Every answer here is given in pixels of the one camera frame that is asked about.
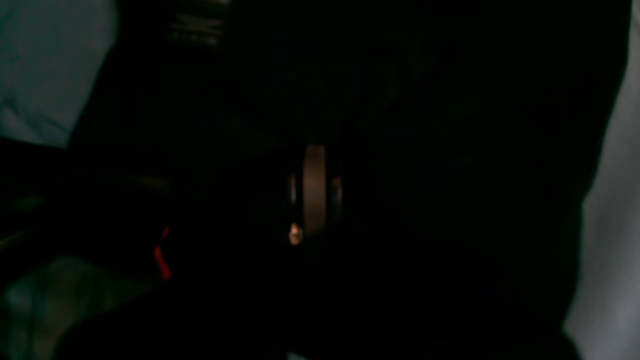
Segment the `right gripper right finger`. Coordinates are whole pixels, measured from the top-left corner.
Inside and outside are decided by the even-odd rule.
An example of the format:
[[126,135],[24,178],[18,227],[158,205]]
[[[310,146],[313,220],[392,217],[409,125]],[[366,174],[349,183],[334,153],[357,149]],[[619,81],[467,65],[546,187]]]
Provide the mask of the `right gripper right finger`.
[[576,203],[474,170],[343,186],[336,296],[365,359],[580,359]]

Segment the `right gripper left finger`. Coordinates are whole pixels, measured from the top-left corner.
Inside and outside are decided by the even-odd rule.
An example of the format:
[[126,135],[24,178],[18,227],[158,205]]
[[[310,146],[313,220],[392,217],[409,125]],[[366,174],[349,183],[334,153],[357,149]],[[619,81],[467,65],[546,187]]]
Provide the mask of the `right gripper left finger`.
[[320,360],[306,246],[328,226],[326,149],[200,167],[158,244],[167,280],[74,326],[56,360]]

